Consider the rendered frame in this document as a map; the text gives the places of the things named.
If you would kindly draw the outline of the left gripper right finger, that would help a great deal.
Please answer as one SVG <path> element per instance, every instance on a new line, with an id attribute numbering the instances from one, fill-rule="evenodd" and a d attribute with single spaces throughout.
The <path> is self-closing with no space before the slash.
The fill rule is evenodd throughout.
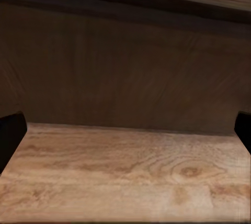
<path id="1" fill-rule="evenodd" d="M 251 154 L 251 114 L 240 112 L 235 122 L 235 134 L 239 136 Z"/>

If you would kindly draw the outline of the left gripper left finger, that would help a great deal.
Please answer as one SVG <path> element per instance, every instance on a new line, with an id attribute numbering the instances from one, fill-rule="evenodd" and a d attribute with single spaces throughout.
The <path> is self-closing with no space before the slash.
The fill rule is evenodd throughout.
<path id="1" fill-rule="evenodd" d="M 27 123 L 23 113 L 0 118 L 0 175 L 26 133 Z"/>

